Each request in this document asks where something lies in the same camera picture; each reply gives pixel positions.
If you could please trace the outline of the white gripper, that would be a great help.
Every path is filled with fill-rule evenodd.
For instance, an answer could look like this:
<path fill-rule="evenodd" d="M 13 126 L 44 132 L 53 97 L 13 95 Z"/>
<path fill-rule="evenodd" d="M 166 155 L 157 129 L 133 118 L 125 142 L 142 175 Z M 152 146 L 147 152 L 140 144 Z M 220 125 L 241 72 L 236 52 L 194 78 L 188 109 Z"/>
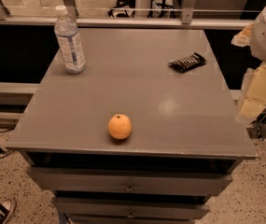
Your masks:
<path fill-rule="evenodd" d="M 251 54 L 266 61 L 266 7 L 252 23 L 233 37 L 237 47 L 250 46 Z M 266 108 L 266 62 L 257 69 L 248 68 L 242 82 L 241 96 L 237 102 L 237 121 L 254 121 Z"/>

